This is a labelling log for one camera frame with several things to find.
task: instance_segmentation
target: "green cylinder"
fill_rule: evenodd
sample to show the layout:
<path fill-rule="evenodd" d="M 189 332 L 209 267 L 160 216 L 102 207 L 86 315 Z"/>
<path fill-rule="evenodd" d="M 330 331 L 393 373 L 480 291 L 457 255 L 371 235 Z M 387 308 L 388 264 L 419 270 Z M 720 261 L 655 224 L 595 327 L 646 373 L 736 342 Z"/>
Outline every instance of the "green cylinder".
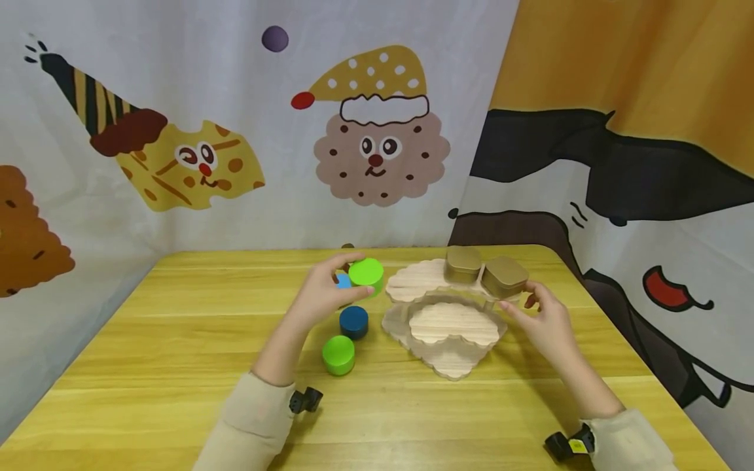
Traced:
<path fill-rule="evenodd" d="M 382 291 L 382 277 L 385 269 L 374 258 L 365 258 L 351 264 L 348 269 L 348 277 L 354 286 L 371 286 L 375 289 L 370 298 L 374 298 Z"/>
<path fill-rule="evenodd" d="M 347 375 L 356 361 L 354 342 L 345 335 L 336 335 L 322 347 L 322 360 L 331 375 Z"/>

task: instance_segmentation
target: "sleeve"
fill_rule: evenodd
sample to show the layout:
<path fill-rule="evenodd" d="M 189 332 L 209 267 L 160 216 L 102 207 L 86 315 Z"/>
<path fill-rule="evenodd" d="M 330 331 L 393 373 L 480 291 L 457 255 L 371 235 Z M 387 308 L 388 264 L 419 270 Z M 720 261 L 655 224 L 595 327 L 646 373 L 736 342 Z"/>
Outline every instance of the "sleeve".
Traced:
<path fill-rule="evenodd" d="M 678 471 L 673 453 L 636 409 L 584 423 L 594 435 L 596 471 Z"/>
<path fill-rule="evenodd" d="M 194 471 L 263 471 L 283 449 L 293 424 L 290 397 L 296 385 L 276 387 L 251 373 L 225 402 Z"/>

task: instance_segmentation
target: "purple dot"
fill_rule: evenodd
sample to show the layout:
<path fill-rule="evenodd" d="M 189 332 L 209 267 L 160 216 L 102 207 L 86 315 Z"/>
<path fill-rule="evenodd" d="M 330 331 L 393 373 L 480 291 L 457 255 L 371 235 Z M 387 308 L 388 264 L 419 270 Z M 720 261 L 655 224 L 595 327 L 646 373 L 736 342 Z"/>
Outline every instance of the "purple dot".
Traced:
<path fill-rule="evenodd" d="M 272 52 L 281 52 L 288 47 L 288 33 L 279 26 L 270 26 L 262 33 L 262 46 Z"/>

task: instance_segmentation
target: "yellow tag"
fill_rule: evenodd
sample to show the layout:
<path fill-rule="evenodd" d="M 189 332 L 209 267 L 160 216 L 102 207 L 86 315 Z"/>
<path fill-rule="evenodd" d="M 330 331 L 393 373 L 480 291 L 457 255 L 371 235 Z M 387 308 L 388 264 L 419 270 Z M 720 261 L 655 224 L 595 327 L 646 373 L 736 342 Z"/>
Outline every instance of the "yellow tag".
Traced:
<path fill-rule="evenodd" d="M 570 439 L 568 440 L 568 443 L 571 446 L 571 450 L 574 453 L 584 453 L 584 454 L 589 453 L 589 451 L 587 451 L 586 445 L 584 445 L 584 442 L 582 442 L 581 440 Z"/>

